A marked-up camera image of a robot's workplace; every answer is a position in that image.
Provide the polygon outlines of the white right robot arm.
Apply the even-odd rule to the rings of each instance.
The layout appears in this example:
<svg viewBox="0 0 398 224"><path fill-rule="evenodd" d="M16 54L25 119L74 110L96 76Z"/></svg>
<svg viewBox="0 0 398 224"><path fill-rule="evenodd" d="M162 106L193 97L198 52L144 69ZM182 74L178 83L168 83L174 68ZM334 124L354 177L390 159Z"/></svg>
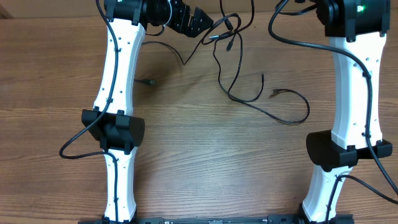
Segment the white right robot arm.
<svg viewBox="0 0 398 224"><path fill-rule="evenodd" d="M390 24L389 0L316 1L317 17L330 46L358 58L334 53L336 80L335 121L331 130L310 133L307 152L314 164L308 194L300 206L306 223L352 223L337 215L336 203L344 175L360 159L392 154L383 139L378 116L379 71Z"/></svg>

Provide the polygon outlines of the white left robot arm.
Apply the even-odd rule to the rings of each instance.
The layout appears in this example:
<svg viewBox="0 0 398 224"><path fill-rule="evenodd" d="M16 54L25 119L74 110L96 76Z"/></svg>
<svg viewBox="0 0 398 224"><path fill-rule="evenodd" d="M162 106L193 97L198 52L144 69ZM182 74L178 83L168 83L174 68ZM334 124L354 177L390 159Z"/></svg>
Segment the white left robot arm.
<svg viewBox="0 0 398 224"><path fill-rule="evenodd" d="M199 7L192 12L183 1L107 0L102 8L108 27L103 78L93 109L83 110L81 121L99 142L106 161L108 199L98 223L133 223L134 159L145 122L133 115L132 93L147 26L168 26L194 38L213 20Z"/></svg>

